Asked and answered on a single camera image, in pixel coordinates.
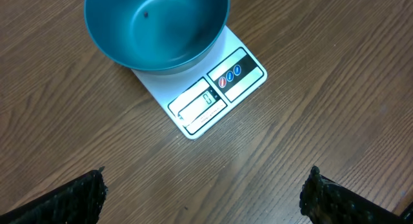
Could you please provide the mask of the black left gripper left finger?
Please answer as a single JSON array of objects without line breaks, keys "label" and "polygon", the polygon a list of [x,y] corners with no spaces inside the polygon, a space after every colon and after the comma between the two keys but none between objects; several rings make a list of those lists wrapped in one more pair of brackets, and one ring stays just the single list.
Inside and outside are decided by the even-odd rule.
[{"label": "black left gripper left finger", "polygon": [[102,171],[91,170],[78,178],[1,215],[1,223],[96,224],[108,193]]}]

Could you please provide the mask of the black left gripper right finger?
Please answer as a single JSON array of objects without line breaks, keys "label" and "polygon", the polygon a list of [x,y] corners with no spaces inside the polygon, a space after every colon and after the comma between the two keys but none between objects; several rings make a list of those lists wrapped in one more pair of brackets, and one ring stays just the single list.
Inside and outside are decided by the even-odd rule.
[{"label": "black left gripper right finger", "polygon": [[412,224],[412,205],[396,215],[326,178],[316,166],[303,185],[299,207],[316,224]]}]

